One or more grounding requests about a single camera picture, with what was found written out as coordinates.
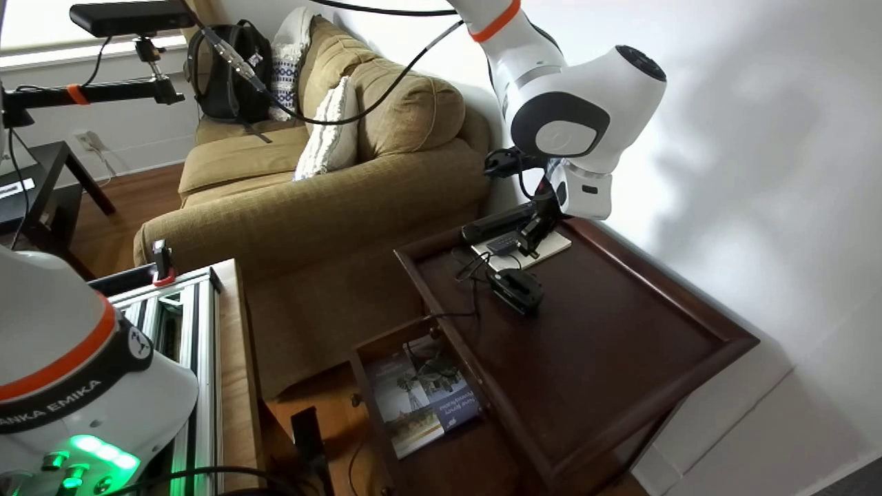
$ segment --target magazine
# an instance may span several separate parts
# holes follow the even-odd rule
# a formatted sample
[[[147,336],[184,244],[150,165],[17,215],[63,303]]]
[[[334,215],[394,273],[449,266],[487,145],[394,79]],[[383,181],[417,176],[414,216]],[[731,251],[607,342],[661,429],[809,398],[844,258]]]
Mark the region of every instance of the magazine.
[[[436,336],[406,342],[366,373],[396,458],[481,413],[481,398]]]

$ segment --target throw pillow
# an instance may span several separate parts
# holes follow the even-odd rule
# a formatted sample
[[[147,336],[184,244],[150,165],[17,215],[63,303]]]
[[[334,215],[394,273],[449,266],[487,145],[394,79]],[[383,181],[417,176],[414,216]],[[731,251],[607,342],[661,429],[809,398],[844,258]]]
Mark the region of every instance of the throw pillow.
[[[321,102],[318,120],[339,120],[359,112],[355,86],[343,77]],[[355,161],[359,120],[351,124],[315,124],[297,156],[296,181],[330,174]]]
[[[272,36],[272,79],[271,97],[271,119],[290,120],[293,112],[297,116],[297,66],[310,47],[310,24],[318,11],[312,4],[293,7]]]

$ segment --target table leg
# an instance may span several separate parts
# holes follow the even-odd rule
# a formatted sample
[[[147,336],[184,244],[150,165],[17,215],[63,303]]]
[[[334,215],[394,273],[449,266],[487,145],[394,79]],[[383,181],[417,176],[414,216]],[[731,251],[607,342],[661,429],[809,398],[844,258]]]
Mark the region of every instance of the table leg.
[[[62,142],[67,156],[67,168],[78,176],[78,181],[82,183],[82,190],[95,198],[95,204],[104,211],[114,215],[115,205],[114,200],[103,192],[103,187],[92,178],[92,174],[82,168],[82,161],[78,159],[78,154],[71,154],[71,148],[67,142]]]
[[[49,251],[49,252],[62,255],[63,262],[70,262],[82,276],[82,281],[95,277],[95,273],[67,244],[59,244],[59,238],[44,226],[31,222],[23,229],[23,234],[35,248]]]

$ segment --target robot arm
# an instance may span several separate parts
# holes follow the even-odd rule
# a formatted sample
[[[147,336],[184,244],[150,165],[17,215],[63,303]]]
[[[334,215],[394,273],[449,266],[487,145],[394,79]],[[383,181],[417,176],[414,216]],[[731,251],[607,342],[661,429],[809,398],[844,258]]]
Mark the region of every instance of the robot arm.
[[[519,161],[545,168],[552,198],[540,198],[532,222],[549,229],[554,215],[609,216],[613,170],[661,102],[661,66],[634,47],[567,66],[552,36],[526,18],[521,0],[449,3],[487,55]]]

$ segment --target wooden side table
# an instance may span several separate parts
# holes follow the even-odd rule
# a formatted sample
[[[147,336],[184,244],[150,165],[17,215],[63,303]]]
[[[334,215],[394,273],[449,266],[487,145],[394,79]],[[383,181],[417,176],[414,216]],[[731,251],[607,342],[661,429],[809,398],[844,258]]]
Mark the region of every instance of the wooden side table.
[[[594,492],[634,462],[690,391],[756,343],[605,226],[574,221],[560,232],[574,244],[526,270],[545,292],[538,316],[460,277],[474,252],[458,232],[396,251],[487,408],[464,431],[390,458],[396,492]],[[355,349],[365,391],[366,367],[409,336],[414,325]]]

